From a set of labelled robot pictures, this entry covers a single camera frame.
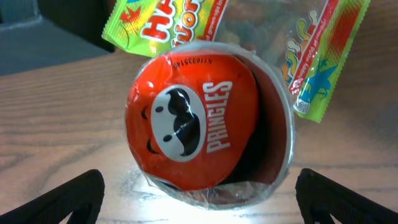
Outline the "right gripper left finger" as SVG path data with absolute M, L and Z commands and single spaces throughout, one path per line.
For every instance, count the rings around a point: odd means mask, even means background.
M 36 199 L 1 215 L 1 223 L 95 223 L 104 198 L 104 179 L 89 170 Z

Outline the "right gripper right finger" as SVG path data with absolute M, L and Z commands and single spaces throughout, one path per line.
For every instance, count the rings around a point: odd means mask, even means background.
M 305 223 L 397 223 L 397 212 L 314 170 L 302 169 L 295 189 Z

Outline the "small red Pringles can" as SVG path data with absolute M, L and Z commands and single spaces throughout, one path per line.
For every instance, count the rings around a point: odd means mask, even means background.
M 192 42 L 147 61 L 129 90 L 125 133 L 144 177 L 207 210 L 268 199 L 295 147 L 278 69 L 237 45 Z

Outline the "dark green box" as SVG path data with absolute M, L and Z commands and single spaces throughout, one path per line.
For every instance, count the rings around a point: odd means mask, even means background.
M 114 52 L 104 0 L 1 0 L 1 75 Z

